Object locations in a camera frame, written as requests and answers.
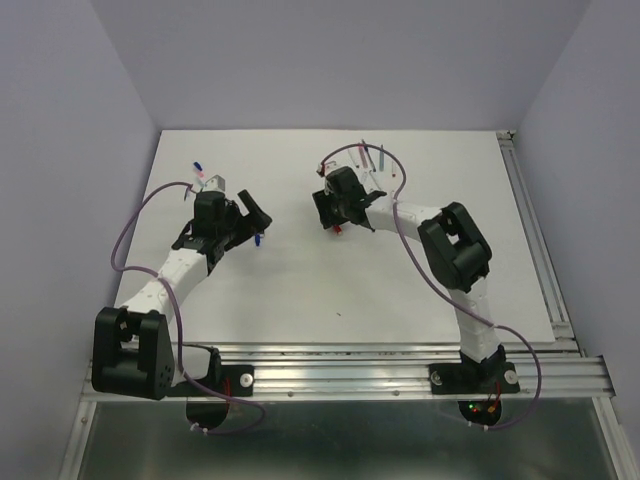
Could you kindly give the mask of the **blue ballpoint pen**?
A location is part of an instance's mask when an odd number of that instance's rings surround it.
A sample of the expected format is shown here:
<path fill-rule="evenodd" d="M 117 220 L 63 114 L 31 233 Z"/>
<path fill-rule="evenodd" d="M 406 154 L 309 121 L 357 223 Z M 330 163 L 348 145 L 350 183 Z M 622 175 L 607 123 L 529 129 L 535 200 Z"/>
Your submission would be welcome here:
<path fill-rule="evenodd" d="M 370 164 L 370 166 L 371 166 L 372 171 L 373 171 L 373 172 L 377 172 L 376 165 L 375 165 L 375 163 L 373 162 L 373 159 L 372 159 L 372 157 L 371 157 L 371 154 L 369 153 L 368 146 L 367 146 L 366 141 L 365 141 L 364 139 L 361 139 L 361 145 L 362 145 L 362 150 L 363 150 L 363 151 L 364 151 L 364 153 L 365 153 L 365 156 L 366 156 L 366 158 L 367 158 L 367 160 L 368 160 L 368 162 L 369 162 L 369 164 Z"/>

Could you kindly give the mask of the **pink transparent pen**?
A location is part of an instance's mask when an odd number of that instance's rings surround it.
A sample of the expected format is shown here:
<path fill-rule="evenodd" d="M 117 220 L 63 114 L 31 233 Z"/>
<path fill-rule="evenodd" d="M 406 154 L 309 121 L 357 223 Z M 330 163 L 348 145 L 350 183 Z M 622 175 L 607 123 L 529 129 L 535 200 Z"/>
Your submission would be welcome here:
<path fill-rule="evenodd" d="M 358 150 L 358 154 L 359 154 L 359 157 L 360 157 L 360 162 L 361 162 L 362 168 L 366 170 L 368 168 L 368 160 L 367 160 L 367 157 L 366 157 L 366 153 L 365 153 L 364 147 L 363 147 L 363 145 L 361 143 L 357 145 L 357 150 Z"/>

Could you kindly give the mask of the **light blue transparent pen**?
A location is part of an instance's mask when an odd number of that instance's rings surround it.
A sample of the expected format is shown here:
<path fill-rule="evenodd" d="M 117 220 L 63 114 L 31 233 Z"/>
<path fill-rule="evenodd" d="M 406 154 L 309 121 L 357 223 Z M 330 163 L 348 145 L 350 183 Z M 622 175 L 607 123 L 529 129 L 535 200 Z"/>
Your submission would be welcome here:
<path fill-rule="evenodd" d="M 384 146 L 382 144 L 379 147 L 378 171 L 381 173 L 385 171 L 385 153 Z"/>

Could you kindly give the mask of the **black cap marker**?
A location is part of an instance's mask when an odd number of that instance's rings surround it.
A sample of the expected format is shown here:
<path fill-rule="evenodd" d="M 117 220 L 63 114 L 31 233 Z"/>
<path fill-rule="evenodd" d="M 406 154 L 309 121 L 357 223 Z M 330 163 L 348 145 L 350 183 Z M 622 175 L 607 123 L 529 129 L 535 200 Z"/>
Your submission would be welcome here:
<path fill-rule="evenodd" d="M 372 190 L 386 192 L 384 186 L 380 184 L 377 174 L 373 171 L 369 173 L 369 183 Z"/>

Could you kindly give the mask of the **blue marker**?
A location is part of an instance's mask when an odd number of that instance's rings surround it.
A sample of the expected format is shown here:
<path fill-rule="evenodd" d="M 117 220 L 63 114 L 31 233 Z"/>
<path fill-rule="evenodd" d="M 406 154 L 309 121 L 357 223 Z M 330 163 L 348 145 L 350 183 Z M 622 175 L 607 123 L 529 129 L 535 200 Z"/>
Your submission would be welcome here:
<path fill-rule="evenodd" d="M 349 157 L 350 157 L 353 165 L 356 167 L 356 169 L 359 169 L 360 168 L 360 164 L 359 164 L 359 161 L 358 161 L 358 159 L 356 157 L 355 150 L 349 149 L 348 153 L 349 153 Z"/>

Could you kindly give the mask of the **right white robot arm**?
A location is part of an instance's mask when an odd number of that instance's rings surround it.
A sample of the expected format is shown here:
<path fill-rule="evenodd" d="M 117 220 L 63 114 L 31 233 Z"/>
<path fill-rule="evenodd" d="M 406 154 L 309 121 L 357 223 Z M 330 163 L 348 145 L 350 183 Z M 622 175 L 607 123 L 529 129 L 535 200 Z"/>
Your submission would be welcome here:
<path fill-rule="evenodd" d="M 453 202 L 438 209 L 401 201 L 396 192 L 379 188 L 372 176 L 361 182 L 348 166 L 321 177 L 324 187 L 313 200 L 325 229 L 351 223 L 396 233 L 404 247 L 409 240 L 422 245 L 430 268 L 423 277 L 455 310 L 464 360 L 461 381 L 472 390 L 491 384 L 496 378 L 493 363 L 506 358 L 490 321 L 486 279 L 492 250 L 464 205 Z"/>

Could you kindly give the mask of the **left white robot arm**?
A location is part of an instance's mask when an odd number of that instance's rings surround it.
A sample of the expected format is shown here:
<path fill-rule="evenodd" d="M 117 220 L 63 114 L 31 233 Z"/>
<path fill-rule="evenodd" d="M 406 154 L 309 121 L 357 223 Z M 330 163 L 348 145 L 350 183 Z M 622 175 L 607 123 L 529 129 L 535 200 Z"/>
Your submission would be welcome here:
<path fill-rule="evenodd" d="M 201 191 L 193 217 L 150 281 L 119 307 L 105 307 L 94 325 L 91 383 L 94 390 L 145 399 L 167 397 L 184 374 L 181 344 L 169 323 L 182 321 L 180 305 L 231 249 L 263 233 L 271 217 L 242 190 L 230 200 Z"/>

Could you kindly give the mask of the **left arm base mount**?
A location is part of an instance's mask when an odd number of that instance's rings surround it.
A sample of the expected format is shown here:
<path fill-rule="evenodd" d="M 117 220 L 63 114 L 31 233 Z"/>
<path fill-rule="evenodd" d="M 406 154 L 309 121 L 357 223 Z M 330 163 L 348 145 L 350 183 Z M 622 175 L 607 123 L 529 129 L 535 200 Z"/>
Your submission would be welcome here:
<path fill-rule="evenodd" d="M 209 345 L 187 343 L 185 353 L 185 365 L 199 366 L 200 375 L 187 378 L 176 369 L 167 396 L 189 397 L 185 416 L 191 431 L 205 436 L 232 435 L 264 420 L 264 407 L 250 400 L 255 373 L 252 365 L 225 365 L 219 349 Z M 233 410 L 241 407 L 256 408 L 257 418 L 243 426 L 224 426 Z"/>

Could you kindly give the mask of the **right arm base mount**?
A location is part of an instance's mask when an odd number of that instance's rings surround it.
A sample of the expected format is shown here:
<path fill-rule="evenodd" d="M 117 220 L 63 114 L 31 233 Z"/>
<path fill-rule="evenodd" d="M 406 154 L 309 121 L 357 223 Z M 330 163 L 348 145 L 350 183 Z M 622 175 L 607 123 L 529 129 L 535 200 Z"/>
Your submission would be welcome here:
<path fill-rule="evenodd" d="M 459 411 L 471 425 L 488 430 L 499 427 L 502 396 L 521 391 L 515 365 L 507 360 L 502 345 L 479 362 L 460 353 L 457 363 L 431 363 L 427 368 L 432 394 L 472 396 L 458 401 Z"/>

